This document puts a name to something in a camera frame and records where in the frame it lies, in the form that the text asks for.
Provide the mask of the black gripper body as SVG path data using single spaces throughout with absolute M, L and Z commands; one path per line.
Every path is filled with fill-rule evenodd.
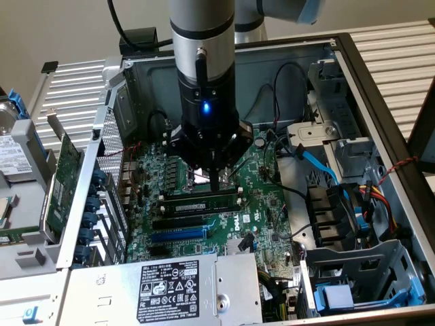
M 223 76 L 208 81 L 205 86 L 179 77 L 181 97 L 181 124 L 202 133 L 208 148 L 214 150 L 220 134 L 239 125 L 235 108 L 235 78 Z

